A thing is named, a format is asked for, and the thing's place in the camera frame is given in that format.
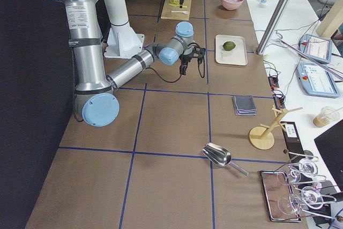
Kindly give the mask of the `green lime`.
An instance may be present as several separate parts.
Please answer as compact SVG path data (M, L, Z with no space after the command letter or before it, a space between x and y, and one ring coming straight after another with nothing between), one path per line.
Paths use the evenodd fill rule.
M232 41L226 41L222 47L225 51L232 51L236 47L236 44Z

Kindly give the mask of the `folded grey cloth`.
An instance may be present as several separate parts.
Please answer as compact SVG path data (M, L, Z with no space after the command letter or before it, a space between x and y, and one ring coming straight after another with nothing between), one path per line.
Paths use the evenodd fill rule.
M253 116L257 114L257 108L251 95L234 95L232 99L236 115Z

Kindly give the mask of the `near teach pendant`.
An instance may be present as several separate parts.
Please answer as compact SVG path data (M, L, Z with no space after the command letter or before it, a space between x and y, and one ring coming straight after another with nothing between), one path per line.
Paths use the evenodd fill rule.
M318 65L299 63L296 71L306 94L326 98L340 97L340 92L332 75Z

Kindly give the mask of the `metal scoop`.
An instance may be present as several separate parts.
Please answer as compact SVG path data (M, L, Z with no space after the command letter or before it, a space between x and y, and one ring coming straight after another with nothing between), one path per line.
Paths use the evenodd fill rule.
M207 143L203 147L202 153L218 167L226 167L229 165L238 170L239 172L243 173L244 175L249 175L248 171L232 162L231 153L226 148L220 145L216 145L214 143Z

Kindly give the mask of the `white pillar with base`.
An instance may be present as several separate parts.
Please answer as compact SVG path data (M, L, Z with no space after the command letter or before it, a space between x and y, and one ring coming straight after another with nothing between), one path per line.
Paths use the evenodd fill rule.
M128 59L138 54L143 43L141 35L129 23L125 0L104 0L104 3L110 21L105 57Z

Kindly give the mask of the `beige tray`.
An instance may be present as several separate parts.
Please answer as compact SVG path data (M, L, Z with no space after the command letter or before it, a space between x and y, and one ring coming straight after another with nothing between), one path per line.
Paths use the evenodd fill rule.
M217 35L215 37L215 60L219 64L248 64L245 39L242 36Z

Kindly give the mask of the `iced coffee plastic cup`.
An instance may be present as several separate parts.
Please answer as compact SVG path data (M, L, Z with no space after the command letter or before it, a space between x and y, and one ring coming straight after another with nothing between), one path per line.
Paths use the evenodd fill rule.
M333 107L325 106L321 109L320 113L315 116L312 122L316 127L321 128L339 120L339 112Z

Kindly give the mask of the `yellow plastic knife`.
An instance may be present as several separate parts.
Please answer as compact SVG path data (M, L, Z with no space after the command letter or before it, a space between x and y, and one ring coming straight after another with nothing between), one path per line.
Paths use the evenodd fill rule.
M173 6L173 7L177 7L177 8L181 8L181 9L188 8L186 5L179 5L178 3L168 3L168 5Z

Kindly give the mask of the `wooden cutting board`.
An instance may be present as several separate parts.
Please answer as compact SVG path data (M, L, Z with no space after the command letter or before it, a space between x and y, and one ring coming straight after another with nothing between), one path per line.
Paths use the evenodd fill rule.
M165 0L160 18L188 21L190 9L191 0L184 0L182 7L180 7L180 0Z

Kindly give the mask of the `white plastic spoon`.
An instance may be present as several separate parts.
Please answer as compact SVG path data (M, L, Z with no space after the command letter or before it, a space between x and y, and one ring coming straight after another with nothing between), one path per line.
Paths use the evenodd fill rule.
M189 14L189 11L178 11L178 10L171 10L171 13L182 13L182 14Z

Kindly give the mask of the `black power strip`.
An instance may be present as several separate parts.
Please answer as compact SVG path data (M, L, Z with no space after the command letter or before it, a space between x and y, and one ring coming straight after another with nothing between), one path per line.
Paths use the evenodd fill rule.
M277 109L285 108L286 96L279 89L278 77L268 76L269 85L271 87L272 96L274 99L274 104Z

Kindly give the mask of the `black box with label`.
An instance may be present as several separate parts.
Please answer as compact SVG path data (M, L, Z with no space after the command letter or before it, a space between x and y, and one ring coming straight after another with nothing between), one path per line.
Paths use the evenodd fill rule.
M295 125L295 122L283 121L286 131L283 131L286 149L293 153L304 154L301 140Z

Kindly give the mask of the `wooden mug tree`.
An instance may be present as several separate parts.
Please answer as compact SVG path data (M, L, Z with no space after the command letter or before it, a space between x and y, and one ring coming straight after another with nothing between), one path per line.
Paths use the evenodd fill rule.
M280 127L283 131L287 131L285 123L281 120L284 116L290 112L297 111L302 109L302 107L288 110L286 108L277 109L273 105L272 110L274 111L274 120L269 125L260 124L257 127L254 127L249 132L249 141L257 149L268 150L274 145L274 136L272 130L275 127Z

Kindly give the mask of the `aluminium frame post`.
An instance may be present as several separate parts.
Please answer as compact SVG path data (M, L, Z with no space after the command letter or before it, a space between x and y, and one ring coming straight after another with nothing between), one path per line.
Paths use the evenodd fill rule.
M269 41L271 40L271 37L273 35L273 32L288 4L290 0L279 0L276 7L275 7L275 10L273 12L273 15L267 25L267 28L262 36L262 39L256 49L256 53L258 55L262 55L264 53L264 50L266 49L267 47L267 44L269 43Z

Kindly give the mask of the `teach pendant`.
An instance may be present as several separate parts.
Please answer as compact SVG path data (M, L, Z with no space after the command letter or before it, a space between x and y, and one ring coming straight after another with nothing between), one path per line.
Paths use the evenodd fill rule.
M296 71L306 94L326 98L340 97L340 92L332 75L318 65L299 63Z
M329 64L332 58L332 40L311 34L300 39L299 50L319 63Z

